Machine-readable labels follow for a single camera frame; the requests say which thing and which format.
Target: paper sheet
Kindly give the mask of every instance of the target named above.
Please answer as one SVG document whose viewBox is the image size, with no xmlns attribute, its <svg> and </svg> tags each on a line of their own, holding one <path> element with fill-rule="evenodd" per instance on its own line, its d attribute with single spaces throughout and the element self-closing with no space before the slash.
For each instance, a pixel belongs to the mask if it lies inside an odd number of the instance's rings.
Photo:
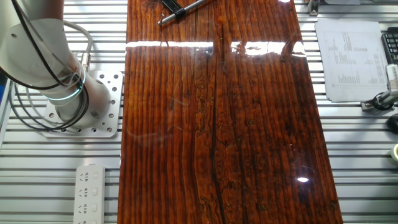
<svg viewBox="0 0 398 224">
<path fill-rule="evenodd" d="M 320 20 L 315 30 L 331 101 L 365 101 L 387 90 L 378 22 Z"/>
</svg>

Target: slotted aluminum surface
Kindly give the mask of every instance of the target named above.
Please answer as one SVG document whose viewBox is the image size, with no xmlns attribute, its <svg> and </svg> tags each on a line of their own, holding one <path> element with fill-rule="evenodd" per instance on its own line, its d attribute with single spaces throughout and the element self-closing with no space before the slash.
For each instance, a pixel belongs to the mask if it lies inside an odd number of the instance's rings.
<svg viewBox="0 0 398 224">
<path fill-rule="evenodd" d="M 359 103 L 326 100 L 314 29 L 318 19 L 344 18 L 378 21 L 386 31 L 398 26 L 398 4 L 362 0 L 361 6 L 321 5 L 320 15 L 310 17 L 303 0 L 295 3 L 343 219 L 398 223 L 398 164 L 389 155 L 398 136 L 388 133 L 384 124 L 393 113 L 375 117 L 362 114 Z M 86 28 L 94 38 L 92 70 L 124 73 L 126 18 L 127 1 L 65 1 L 65 20 Z M 70 48 L 83 52 L 84 36 L 68 27 L 65 31 Z M 33 99 L 43 113 L 45 98 L 33 94 Z M 116 223 L 120 134 L 116 139 L 49 140 L 22 125 L 13 113 L 6 127 L 0 150 L 0 224 L 72 223 L 75 169 L 88 164 L 107 167 L 105 222 Z"/>
</svg>

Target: white power strip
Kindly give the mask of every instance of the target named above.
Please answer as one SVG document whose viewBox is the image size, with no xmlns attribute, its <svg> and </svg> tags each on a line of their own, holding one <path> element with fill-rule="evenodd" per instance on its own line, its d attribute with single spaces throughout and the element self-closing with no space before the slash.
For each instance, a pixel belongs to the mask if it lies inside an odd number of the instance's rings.
<svg viewBox="0 0 398 224">
<path fill-rule="evenodd" d="M 81 166 L 76 170 L 73 224 L 103 224 L 105 167 Z"/>
</svg>

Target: table surface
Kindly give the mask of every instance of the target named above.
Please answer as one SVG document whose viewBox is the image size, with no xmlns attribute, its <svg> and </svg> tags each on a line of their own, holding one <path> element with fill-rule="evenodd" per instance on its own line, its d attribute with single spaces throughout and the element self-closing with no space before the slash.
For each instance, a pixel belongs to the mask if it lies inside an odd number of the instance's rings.
<svg viewBox="0 0 398 224">
<path fill-rule="evenodd" d="M 389 157 L 398 138 L 387 132 L 384 124 L 396 111 L 374 117 L 362 113 L 358 102 L 331 103 L 325 96 L 316 21 L 376 21 L 382 32 L 389 26 L 398 26 L 398 4 L 374 4 L 370 0 L 361 0 L 361 4 L 321 5 L 320 15 L 310 17 L 303 0 L 295 0 L 343 221 L 398 224 L 398 168 Z M 64 13 L 65 20 L 76 22 L 94 38 L 91 69 L 124 73 L 127 0 L 65 0 Z M 81 56 L 87 46 L 86 37 L 69 27 L 65 31 L 69 47 Z M 36 91 L 32 97 L 44 114 L 47 99 Z M 29 104 L 25 94 L 22 99 Z M 122 115 L 123 108 L 117 138 L 94 141 L 46 139 L 10 113 L 0 132 L 0 224 L 71 224 L 75 170 L 88 164 L 107 168 L 104 220 L 105 224 L 115 224 Z"/>
<path fill-rule="evenodd" d="M 129 0 L 118 223 L 343 223 L 294 2 L 162 13 Z"/>
</svg>

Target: glossy wood surface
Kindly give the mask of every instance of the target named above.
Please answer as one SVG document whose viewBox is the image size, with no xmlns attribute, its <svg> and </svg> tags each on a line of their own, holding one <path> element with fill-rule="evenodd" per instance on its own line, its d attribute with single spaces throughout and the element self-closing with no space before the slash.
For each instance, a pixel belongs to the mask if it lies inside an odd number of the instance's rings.
<svg viewBox="0 0 398 224">
<path fill-rule="evenodd" d="M 129 0 L 118 223 L 343 223 L 293 1 L 162 13 Z"/>
</svg>

